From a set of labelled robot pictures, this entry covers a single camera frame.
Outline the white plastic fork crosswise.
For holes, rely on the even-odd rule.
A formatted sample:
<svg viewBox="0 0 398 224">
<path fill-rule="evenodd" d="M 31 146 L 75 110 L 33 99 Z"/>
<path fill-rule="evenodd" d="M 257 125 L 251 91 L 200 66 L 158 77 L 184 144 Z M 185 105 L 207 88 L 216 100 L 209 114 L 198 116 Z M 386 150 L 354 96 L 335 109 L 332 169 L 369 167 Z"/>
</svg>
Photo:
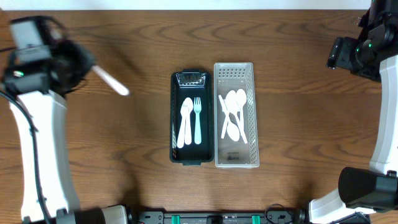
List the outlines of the white plastic fork crosswise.
<svg viewBox="0 0 398 224">
<path fill-rule="evenodd" d="M 92 66 L 92 71 L 94 71 L 97 76 L 100 77 L 109 87 L 111 87 L 116 93 L 122 96 L 129 95 L 129 89 L 126 88 L 121 82 L 110 75 L 106 70 L 98 65 Z"/>
</svg>

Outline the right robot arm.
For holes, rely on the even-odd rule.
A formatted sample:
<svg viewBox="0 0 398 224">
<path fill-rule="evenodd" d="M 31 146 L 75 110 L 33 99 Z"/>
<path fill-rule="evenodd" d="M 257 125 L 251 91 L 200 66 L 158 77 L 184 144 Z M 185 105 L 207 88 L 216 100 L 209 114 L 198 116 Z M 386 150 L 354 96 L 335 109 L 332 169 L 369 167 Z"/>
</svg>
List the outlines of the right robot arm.
<svg viewBox="0 0 398 224">
<path fill-rule="evenodd" d="M 358 38 L 335 39 L 326 65 L 382 85 L 373 156 L 368 169 L 345 167 L 337 189 L 309 201 L 297 223 L 370 223 L 373 213 L 397 210 L 397 1 L 372 1 L 358 26 Z"/>
</svg>

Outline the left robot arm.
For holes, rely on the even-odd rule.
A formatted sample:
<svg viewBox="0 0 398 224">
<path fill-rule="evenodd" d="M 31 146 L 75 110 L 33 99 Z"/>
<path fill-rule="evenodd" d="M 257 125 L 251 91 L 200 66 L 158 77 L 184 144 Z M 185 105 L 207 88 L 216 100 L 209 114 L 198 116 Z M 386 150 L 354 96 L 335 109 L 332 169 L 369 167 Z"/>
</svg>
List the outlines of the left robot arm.
<svg viewBox="0 0 398 224">
<path fill-rule="evenodd" d="M 116 93 L 129 90 L 96 64 L 90 51 L 70 40 L 50 16 L 10 22 L 15 47 L 2 76 L 1 95 L 9 101 L 19 132 L 24 174 L 22 223 L 132 223 L 126 205 L 80 208 L 65 136 L 66 96 L 89 72 Z"/>
</svg>

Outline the white plastic fork diagonal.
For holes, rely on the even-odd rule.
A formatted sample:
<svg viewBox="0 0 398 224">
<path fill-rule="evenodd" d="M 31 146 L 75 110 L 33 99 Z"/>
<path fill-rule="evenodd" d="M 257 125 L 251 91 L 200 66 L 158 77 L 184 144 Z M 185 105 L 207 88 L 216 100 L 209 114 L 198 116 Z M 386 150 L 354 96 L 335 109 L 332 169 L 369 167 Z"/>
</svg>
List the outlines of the white plastic fork diagonal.
<svg viewBox="0 0 398 224">
<path fill-rule="evenodd" d="M 184 147 L 185 144 L 185 127 L 186 127 L 186 118 L 187 118 L 187 113 L 188 113 L 188 105 L 187 102 L 184 101 L 180 110 L 182 120 L 180 123 L 180 129 L 178 132 L 178 138 L 177 138 L 177 147 L 182 148 Z"/>
</svg>

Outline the white plastic spoon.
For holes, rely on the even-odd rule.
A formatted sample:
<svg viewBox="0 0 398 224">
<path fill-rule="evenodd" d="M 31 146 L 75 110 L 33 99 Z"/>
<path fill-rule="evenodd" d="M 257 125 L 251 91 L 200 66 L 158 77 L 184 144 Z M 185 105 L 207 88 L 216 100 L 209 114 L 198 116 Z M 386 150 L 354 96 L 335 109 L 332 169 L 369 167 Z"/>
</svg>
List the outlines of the white plastic spoon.
<svg viewBox="0 0 398 224">
<path fill-rule="evenodd" d="M 244 110 L 243 107 L 247 102 L 246 99 L 246 92 L 243 89 L 239 89 L 236 92 L 236 96 L 237 96 L 237 104 L 240 107 L 240 111 L 239 111 L 239 121 L 241 123 L 242 129 L 241 129 L 241 134 L 244 134 Z"/>
<path fill-rule="evenodd" d="M 190 145 L 192 143 L 192 128 L 191 128 L 191 112 L 193 110 L 193 101 L 191 98 L 187 97 L 185 99 L 187 105 L 187 115 L 186 115 L 186 127 L 185 127 L 185 144 Z"/>
<path fill-rule="evenodd" d="M 226 106 L 228 111 L 234 115 L 235 120 L 237 122 L 238 128 L 239 128 L 239 133 L 244 141 L 245 144 L 248 143 L 248 140 L 246 138 L 246 134 L 244 132 L 244 120 L 243 120 L 243 115 L 242 115 L 242 109 L 239 107 L 237 103 L 237 95 L 234 90 L 231 90 L 227 93 L 226 95 Z"/>
<path fill-rule="evenodd" d="M 226 103 L 225 103 L 223 97 L 221 95 L 218 95 L 218 98 L 220 101 L 221 109 L 222 109 L 222 106 L 226 107 Z M 228 136 L 231 138 L 231 140 L 239 141 L 239 129 L 230 119 L 228 121 L 228 127 L 226 130 L 226 134 L 228 134 Z"/>
<path fill-rule="evenodd" d="M 225 119 L 224 119 L 223 127 L 222 127 L 222 130 L 221 130 L 221 139 L 224 139 L 225 134 L 226 134 L 226 130 L 227 130 L 227 127 L 228 127 L 229 112 L 228 112 L 228 110 L 226 109 L 225 106 L 222 106 L 222 111 L 223 111 L 223 113 L 225 115 Z"/>
</svg>

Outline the white plastic fork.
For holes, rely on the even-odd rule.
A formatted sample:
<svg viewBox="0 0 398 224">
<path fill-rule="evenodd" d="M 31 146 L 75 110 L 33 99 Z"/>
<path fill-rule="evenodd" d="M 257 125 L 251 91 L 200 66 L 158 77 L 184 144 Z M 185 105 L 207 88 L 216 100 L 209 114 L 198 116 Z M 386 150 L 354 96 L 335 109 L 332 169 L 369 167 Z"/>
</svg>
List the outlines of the white plastic fork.
<svg viewBox="0 0 398 224">
<path fill-rule="evenodd" d="M 200 113 L 201 113 L 201 99 L 195 97 L 193 110 L 195 112 L 195 144 L 201 144 L 201 124 L 200 124 Z"/>
</svg>

